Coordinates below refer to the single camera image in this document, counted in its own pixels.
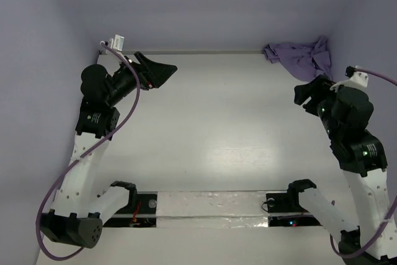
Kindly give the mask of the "purple t shirt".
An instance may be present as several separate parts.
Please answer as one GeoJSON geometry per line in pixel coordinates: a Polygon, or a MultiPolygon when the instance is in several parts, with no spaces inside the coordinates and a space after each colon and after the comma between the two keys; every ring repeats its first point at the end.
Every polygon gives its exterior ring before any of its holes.
{"type": "Polygon", "coordinates": [[[262,53],[271,63],[280,63],[294,78],[310,82],[319,75],[332,79],[327,36],[310,43],[268,43],[262,53]]]}

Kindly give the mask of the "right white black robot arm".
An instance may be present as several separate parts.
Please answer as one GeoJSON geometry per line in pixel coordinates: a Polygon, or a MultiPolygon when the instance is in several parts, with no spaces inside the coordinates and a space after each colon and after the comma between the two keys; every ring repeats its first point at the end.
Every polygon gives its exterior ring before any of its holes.
{"type": "Polygon", "coordinates": [[[285,202],[307,211],[328,231],[345,264],[396,264],[396,201],[388,195],[381,141],[367,130],[374,107],[364,89],[368,71],[350,69],[347,80],[320,75],[294,88],[294,102],[319,117],[353,196],[358,224],[327,201],[309,179],[289,184],[285,202]]]}

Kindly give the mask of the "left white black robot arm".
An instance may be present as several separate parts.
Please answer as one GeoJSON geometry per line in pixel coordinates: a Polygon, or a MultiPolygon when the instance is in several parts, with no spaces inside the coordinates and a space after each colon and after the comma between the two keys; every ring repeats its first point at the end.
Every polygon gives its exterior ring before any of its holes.
{"type": "Polygon", "coordinates": [[[120,118],[116,105],[134,90],[160,88],[177,71],[177,66],[152,61],[140,52],[134,56],[135,61],[125,57],[114,74],[100,64],[89,65],[81,73],[83,99],[73,166],[56,183],[53,203],[38,219],[39,234],[55,243],[93,248],[114,214],[136,210],[137,189],[130,182],[114,181],[96,199],[91,197],[97,168],[120,118]]]}

